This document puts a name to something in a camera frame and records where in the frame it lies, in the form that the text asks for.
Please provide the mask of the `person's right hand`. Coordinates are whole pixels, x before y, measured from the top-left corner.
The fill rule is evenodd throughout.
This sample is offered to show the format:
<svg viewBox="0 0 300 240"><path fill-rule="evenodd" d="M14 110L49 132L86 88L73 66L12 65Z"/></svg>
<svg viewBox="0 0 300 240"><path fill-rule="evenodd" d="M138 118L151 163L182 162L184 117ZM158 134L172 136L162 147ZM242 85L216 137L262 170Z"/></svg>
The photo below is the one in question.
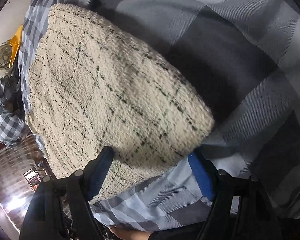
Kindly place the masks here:
<svg viewBox="0 0 300 240"><path fill-rule="evenodd" d="M117 226L110 227L110 231L119 239L125 240L149 240L149 237L152 234L152 232L128 230Z"/></svg>

